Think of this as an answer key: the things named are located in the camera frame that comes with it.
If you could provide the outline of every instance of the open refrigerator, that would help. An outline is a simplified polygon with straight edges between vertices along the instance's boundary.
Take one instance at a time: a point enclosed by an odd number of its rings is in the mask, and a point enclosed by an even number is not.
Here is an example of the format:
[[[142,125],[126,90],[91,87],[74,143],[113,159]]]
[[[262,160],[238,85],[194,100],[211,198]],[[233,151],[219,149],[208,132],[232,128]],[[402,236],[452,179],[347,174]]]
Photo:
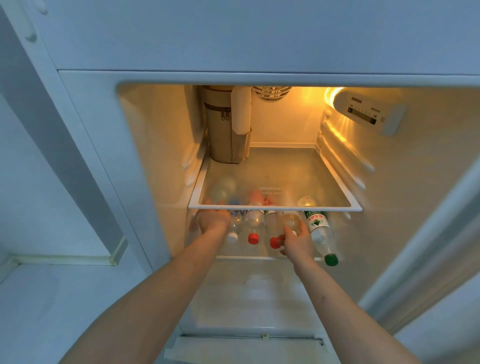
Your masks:
[[[250,155],[223,164],[208,155],[201,96],[207,76],[193,85],[166,84],[161,73],[60,75],[154,269],[161,265],[156,251],[175,256],[198,236],[197,209],[248,208],[205,202],[216,178],[238,176],[243,185],[293,196],[291,205],[265,210],[326,212],[340,261],[328,267],[318,255],[318,264],[378,319],[384,299],[429,262],[439,233],[476,194],[477,89],[293,86],[277,102],[252,93]],[[385,135],[336,110],[340,90],[401,105],[397,128]],[[319,205],[298,206],[306,190]],[[245,243],[240,236],[239,244]],[[389,329],[405,325],[402,319]],[[285,257],[225,246],[180,328],[196,337],[326,338]]]

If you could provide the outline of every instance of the glowing light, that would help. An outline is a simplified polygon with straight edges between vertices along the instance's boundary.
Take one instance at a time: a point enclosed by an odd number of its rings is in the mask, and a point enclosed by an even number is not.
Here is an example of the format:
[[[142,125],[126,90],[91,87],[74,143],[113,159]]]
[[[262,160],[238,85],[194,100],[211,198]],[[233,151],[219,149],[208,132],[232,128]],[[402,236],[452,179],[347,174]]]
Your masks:
[[[329,87],[325,90],[324,94],[324,99],[325,103],[330,106],[331,108],[334,109],[333,107],[333,100],[335,100],[335,96],[338,95],[338,93],[343,90],[344,87]]]

